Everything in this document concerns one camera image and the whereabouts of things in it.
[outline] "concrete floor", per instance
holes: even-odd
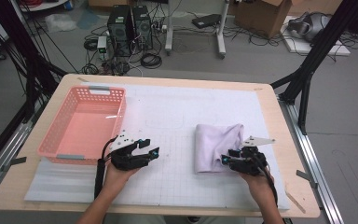
[[[51,34],[78,70],[85,63],[84,36],[105,25],[106,17],[92,17],[95,20],[91,20],[89,12],[82,8],[70,12],[55,8],[44,13],[53,12],[68,13],[74,21],[90,20],[87,28]],[[191,27],[191,19],[184,17],[177,23]],[[228,18],[229,26],[232,26],[231,21],[232,18]],[[46,36],[42,37],[53,63],[66,71],[74,71]],[[221,60],[216,53],[214,36],[175,33],[171,56],[164,51],[160,53],[162,66],[156,70],[140,69],[144,77],[272,83],[296,71],[304,60],[302,56],[289,53],[283,43],[277,47],[260,47],[249,43],[248,37],[226,38],[227,56]],[[358,223],[358,49],[350,49],[350,52],[350,57],[337,57],[336,62],[326,58],[316,71],[310,89],[307,130],[344,222]],[[132,69],[128,76],[138,77],[140,74]],[[24,101],[14,66],[9,59],[0,61],[0,133]],[[0,211],[0,223],[74,223],[79,216],[79,213]],[[107,217],[108,221],[114,222],[114,219],[114,215]],[[261,223],[259,218],[247,221]],[[315,219],[294,218],[293,221],[327,223],[324,215]],[[167,223],[183,223],[183,219],[168,217]]]

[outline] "cardboard box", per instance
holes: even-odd
[[[235,24],[268,39],[278,34],[292,5],[302,0],[256,0],[241,2]]]
[[[322,12],[333,15],[342,0],[306,0],[298,5],[292,6],[290,16],[301,16],[304,12]]]
[[[89,0],[89,6],[98,9],[112,9],[114,5],[132,5],[131,0]]]
[[[237,11],[238,4],[234,3],[234,0],[229,0],[229,6],[228,6],[228,15],[235,15],[235,12]]]

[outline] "human arm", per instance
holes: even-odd
[[[129,178],[138,170],[120,171],[112,163],[109,163],[106,167],[105,180],[100,194],[77,221],[77,224],[100,224],[112,201],[123,190]]]
[[[260,208],[264,223],[283,224],[281,214],[275,203],[274,194],[267,179],[262,175],[253,176],[240,173],[240,176],[248,183],[251,195]]]

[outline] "white cloth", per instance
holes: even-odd
[[[231,172],[221,163],[221,155],[229,149],[238,149],[243,142],[243,125],[217,127],[199,124],[196,127],[196,173]]]

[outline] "computer tower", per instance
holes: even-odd
[[[131,56],[131,41],[134,38],[131,7],[114,5],[107,21],[115,56]]]
[[[146,6],[136,6],[132,8],[133,23],[135,26],[135,38],[138,49],[152,49],[153,39],[151,30],[151,20]]]

